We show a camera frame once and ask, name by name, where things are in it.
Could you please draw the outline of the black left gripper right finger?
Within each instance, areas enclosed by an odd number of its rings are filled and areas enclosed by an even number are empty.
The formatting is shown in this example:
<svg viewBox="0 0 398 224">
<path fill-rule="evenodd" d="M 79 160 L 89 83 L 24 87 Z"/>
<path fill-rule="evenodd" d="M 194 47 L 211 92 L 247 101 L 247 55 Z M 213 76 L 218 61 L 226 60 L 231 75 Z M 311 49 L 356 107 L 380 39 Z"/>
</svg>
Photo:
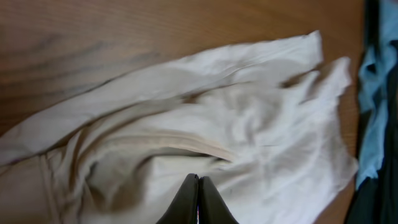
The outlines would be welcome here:
<svg viewBox="0 0 398 224">
<path fill-rule="evenodd" d="M 199 224 L 238 224 L 208 176 L 199 179 Z"/>
</svg>

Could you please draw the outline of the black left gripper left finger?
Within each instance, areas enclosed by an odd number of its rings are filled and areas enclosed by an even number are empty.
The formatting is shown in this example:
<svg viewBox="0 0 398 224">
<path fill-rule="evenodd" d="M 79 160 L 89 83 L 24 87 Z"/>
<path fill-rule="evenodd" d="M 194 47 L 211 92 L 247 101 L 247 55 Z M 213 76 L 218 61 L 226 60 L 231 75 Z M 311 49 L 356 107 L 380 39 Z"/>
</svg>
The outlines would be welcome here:
<svg viewBox="0 0 398 224">
<path fill-rule="evenodd" d="M 167 211 L 156 224 L 197 224 L 198 186 L 198 176 L 188 174 Z"/>
</svg>

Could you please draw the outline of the beige cargo shorts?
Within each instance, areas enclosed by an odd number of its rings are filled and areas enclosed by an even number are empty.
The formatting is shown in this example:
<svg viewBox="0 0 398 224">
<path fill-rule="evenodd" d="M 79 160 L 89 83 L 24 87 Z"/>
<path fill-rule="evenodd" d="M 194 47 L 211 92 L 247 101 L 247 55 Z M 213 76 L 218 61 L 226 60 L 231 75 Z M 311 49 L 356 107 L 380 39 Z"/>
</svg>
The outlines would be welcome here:
<svg viewBox="0 0 398 224">
<path fill-rule="evenodd" d="M 155 223 L 188 174 L 239 223 L 313 223 L 358 169 L 340 133 L 350 59 L 318 32 L 123 75 L 1 137 L 2 223 Z"/>
</svg>

